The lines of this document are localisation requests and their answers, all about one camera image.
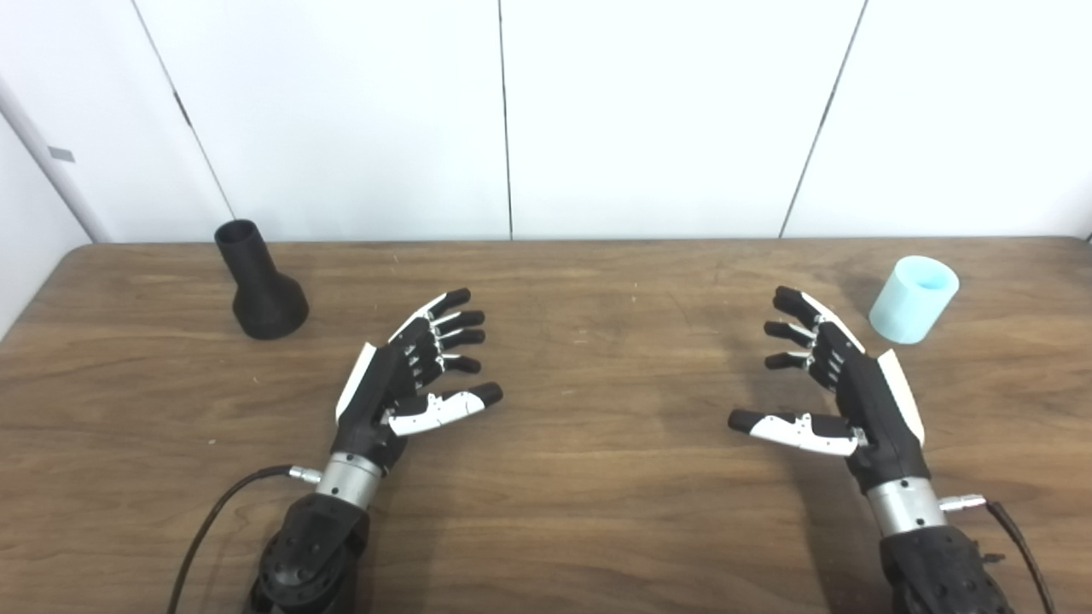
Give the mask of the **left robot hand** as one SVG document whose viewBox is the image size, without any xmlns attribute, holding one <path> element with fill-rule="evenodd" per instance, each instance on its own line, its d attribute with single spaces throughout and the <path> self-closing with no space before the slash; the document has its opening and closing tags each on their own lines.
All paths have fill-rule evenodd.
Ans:
<svg viewBox="0 0 1092 614">
<path fill-rule="evenodd" d="M 417 308 L 384 345 L 367 343 L 339 397 L 332 454 L 363 459 L 385 475 L 410 436 L 465 420 L 502 401 L 499 383 L 444 392 L 426 390 L 447 373 L 478 374 L 480 362 L 456 354 L 486 339 L 480 310 L 464 310 L 467 288 L 440 294 Z"/>
</svg>

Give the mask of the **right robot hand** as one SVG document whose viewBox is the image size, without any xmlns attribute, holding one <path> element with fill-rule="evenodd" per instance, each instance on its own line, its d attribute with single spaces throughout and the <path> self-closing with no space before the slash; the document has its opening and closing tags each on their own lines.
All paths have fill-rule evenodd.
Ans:
<svg viewBox="0 0 1092 614">
<path fill-rule="evenodd" d="M 796 369 L 834 395 L 836 415 L 733 409 L 727 426 L 767 442 L 844 458 L 858 488 L 931 479 L 916 400 L 893 350 L 870 355 L 839 316 L 809 294 L 780 285 L 773 307 L 793 321 L 768 321 L 764 333 L 797 352 L 764 358 L 768 370 Z"/>
</svg>

